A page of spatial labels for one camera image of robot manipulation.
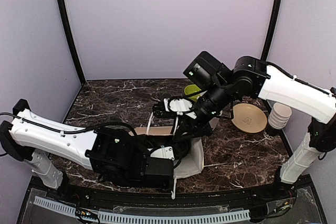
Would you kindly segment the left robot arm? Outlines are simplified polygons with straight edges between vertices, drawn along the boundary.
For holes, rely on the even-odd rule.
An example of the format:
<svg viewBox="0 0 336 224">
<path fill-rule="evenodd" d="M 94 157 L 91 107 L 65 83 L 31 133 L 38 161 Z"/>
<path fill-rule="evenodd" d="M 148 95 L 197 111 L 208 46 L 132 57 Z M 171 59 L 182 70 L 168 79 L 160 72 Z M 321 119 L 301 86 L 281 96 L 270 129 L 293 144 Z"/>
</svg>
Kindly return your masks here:
<svg viewBox="0 0 336 224">
<path fill-rule="evenodd" d="M 34 114 L 19 100 L 1 123 L 1 146 L 12 158 L 27 162 L 33 172 L 63 201 L 74 197 L 68 177 L 47 157 L 68 159 L 118 187 L 171 190 L 174 186 L 174 153 L 170 146 L 148 145 L 148 137 L 129 124 L 107 122 L 74 127 Z"/>
</svg>

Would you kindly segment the stack of paper cups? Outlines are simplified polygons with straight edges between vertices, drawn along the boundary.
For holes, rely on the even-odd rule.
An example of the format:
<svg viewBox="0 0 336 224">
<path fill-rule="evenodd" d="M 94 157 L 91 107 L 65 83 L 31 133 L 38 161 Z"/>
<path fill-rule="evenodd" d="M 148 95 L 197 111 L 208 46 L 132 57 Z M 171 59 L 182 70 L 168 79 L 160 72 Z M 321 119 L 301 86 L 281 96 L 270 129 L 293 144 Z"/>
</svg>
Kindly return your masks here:
<svg viewBox="0 0 336 224">
<path fill-rule="evenodd" d="M 276 102 L 268 116 L 264 137 L 273 139 L 288 123 L 292 115 L 291 107 Z"/>
</svg>

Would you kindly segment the green bowl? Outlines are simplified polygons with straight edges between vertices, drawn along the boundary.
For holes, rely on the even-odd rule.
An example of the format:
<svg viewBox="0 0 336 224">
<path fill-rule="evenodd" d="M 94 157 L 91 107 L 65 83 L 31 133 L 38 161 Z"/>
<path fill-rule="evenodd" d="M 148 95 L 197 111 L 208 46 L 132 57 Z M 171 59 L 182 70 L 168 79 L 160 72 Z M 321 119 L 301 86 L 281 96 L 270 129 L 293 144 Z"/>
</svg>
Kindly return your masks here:
<svg viewBox="0 0 336 224">
<path fill-rule="evenodd" d="M 185 95 L 190 95 L 190 94 L 193 94 L 193 93 L 197 93 L 197 92 L 199 92 L 199 91 L 201 91 L 201 89 L 200 89 L 197 85 L 195 85 L 195 84 L 190 84 L 190 85 L 188 85 L 188 86 L 186 86 L 186 87 L 184 88 L 184 94 L 185 94 Z M 193 100 L 193 101 L 196 102 L 197 99 L 198 99 L 200 96 L 201 96 L 200 93 L 199 93 L 199 94 L 195 94 L 195 95 L 189 97 L 189 99 L 191 99 L 191 100 Z"/>
</svg>

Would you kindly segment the brown paper bag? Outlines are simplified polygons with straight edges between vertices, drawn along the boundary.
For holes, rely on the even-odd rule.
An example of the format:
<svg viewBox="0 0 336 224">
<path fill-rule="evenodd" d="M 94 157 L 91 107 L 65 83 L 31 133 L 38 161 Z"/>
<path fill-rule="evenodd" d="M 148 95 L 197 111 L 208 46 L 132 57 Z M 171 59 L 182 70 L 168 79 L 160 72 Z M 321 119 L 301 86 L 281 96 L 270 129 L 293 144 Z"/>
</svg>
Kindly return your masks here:
<svg viewBox="0 0 336 224">
<path fill-rule="evenodd" d="M 172 143 L 170 138 L 176 135 L 177 126 L 182 121 L 178 117 L 171 126 L 152 126 L 154 115 L 151 114 L 146 127 L 136 127 L 138 135 L 144 135 L 151 143 L 148 148 L 153 158 L 170 159 L 174 163 L 173 186 L 170 189 L 171 198 L 176 196 L 178 179 L 185 179 L 200 174 L 204 168 L 204 152 L 201 138 L 191 138 L 186 141 Z"/>
</svg>

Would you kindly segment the right black frame post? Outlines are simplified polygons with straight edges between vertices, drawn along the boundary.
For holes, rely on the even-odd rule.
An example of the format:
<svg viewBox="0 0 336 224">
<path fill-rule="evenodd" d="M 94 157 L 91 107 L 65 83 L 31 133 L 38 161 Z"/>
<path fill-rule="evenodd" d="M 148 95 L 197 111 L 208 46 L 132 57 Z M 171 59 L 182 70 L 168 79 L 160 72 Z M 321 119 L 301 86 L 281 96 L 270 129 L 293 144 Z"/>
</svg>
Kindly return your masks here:
<svg viewBox="0 0 336 224">
<path fill-rule="evenodd" d="M 268 55 L 269 55 L 270 48 L 271 48 L 271 43 L 272 43 L 275 29 L 276 29 L 280 6 L 281 6 L 281 0 L 274 0 L 273 5 L 272 5 L 272 10 L 271 10 L 271 15 L 270 15 L 270 21 L 269 21 L 269 25 L 268 25 L 268 29 L 266 33 L 265 43 L 264 43 L 263 50 L 260 56 L 260 59 L 263 61 L 266 61 L 268 59 Z"/>
</svg>

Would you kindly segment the left black frame post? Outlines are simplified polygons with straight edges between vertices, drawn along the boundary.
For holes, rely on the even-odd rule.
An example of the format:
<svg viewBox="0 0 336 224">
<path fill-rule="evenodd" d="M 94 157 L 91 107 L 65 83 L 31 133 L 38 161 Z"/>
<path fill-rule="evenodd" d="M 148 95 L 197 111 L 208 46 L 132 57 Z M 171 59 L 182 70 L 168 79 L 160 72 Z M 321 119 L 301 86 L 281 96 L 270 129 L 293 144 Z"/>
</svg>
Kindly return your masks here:
<svg viewBox="0 0 336 224">
<path fill-rule="evenodd" d="M 60 18 L 61 18 L 62 26 L 64 29 L 66 41 L 67 41 L 68 48 L 70 51 L 71 59 L 72 59 L 73 65 L 76 70 L 76 74 L 80 81 L 80 84 L 84 85 L 86 83 L 86 79 L 85 79 L 85 75 L 84 75 L 80 60 L 79 60 L 75 41 L 72 35 L 70 21 L 68 18 L 68 13 L 67 13 L 67 8 L 66 8 L 66 2 L 65 0 L 57 0 L 57 4 L 58 4 L 58 9 L 59 9 Z"/>
</svg>

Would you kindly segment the white cup holding straws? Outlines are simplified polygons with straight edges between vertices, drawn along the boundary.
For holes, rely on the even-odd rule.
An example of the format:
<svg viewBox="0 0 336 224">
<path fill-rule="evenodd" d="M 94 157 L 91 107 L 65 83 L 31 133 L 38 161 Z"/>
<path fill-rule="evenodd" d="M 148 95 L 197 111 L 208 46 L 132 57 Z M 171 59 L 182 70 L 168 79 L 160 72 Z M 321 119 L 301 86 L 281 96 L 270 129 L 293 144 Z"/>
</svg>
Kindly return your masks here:
<svg viewBox="0 0 336 224">
<path fill-rule="evenodd" d="M 217 117 L 214 117 L 209 121 L 209 124 L 210 124 L 210 127 L 211 127 L 212 131 L 214 131 L 216 129 L 216 127 L 218 125 L 218 122 L 219 122 L 219 118 L 217 118 Z"/>
</svg>

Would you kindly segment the black frame post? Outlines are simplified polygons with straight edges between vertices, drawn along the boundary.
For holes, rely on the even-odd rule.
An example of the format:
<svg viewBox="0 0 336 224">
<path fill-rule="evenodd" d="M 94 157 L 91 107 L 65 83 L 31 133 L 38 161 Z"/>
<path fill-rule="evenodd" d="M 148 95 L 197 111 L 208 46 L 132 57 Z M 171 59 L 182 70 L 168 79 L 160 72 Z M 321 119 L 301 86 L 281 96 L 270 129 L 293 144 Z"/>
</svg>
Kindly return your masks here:
<svg viewBox="0 0 336 224">
<path fill-rule="evenodd" d="M 86 79 L 85 79 L 85 75 L 84 75 L 80 60 L 79 60 L 75 41 L 72 35 L 70 21 L 68 18 L 68 13 L 67 13 L 67 8 L 66 8 L 66 2 L 65 0 L 57 0 L 57 4 L 58 4 L 58 9 L 59 9 L 60 18 L 61 18 L 62 26 L 64 29 L 66 41 L 67 41 L 68 48 L 70 51 L 71 59 L 72 59 L 73 65 L 76 70 L 76 74 L 80 81 L 80 84 L 84 85 L 86 83 Z"/>
<path fill-rule="evenodd" d="M 280 6 L 281 6 L 281 0 L 274 0 L 273 5 L 272 5 L 272 10 L 271 10 L 271 15 L 270 15 L 270 21 L 269 21 L 269 25 L 268 25 L 268 29 L 266 33 L 265 43 L 264 43 L 263 50 L 260 56 L 260 59 L 263 61 L 266 61 L 268 59 L 268 55 L 269 55 L 270 48 L 271 48 L 271 43 L 272 43 L 275 29 L 276 29 Z"/>
</svg>

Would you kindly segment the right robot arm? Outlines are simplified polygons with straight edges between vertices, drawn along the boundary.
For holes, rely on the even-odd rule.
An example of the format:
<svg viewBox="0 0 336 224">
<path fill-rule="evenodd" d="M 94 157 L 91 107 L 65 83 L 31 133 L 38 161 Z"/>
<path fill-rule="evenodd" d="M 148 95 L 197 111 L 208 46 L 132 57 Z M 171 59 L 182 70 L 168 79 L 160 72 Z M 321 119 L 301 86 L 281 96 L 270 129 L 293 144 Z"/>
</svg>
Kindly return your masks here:
<svg viewBox="0 0 336 224">
<path fill-rule="evenodd" d="M 190 103 L 185 97 L 171 98 L 165 108 L 182 117 L 174 141 L 203 134 L 204 126 L 231 102 L 244 96 L 281 103 L 312 117 L 300 146 L 280 169 L 268 188 L 273 200 L 280 199 L 299 176 L 322 153 L 335 149 L 335 89 L 322 89 L 285 72 L 276 64 L 251 56 L 239 58 L 230 69 L 210 53 L 201 52 L 184 75 L 202 91 Z"/>
</svg>

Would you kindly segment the beige plate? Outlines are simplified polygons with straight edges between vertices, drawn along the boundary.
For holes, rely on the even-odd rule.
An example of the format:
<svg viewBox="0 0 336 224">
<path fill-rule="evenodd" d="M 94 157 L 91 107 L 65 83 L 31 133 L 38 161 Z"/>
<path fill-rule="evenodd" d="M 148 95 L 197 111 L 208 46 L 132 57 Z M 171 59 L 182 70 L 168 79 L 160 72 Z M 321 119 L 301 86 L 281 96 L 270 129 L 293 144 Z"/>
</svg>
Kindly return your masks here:
<svg viewBox="0 0 336 224">
<path fill-rule="evenodd" d="M 232 123 L 246 133 L 259 133 L 266 128 L 267 117 L 258 107 L 249 103 L 240 103 L 233 107 Z"/>
</svg>

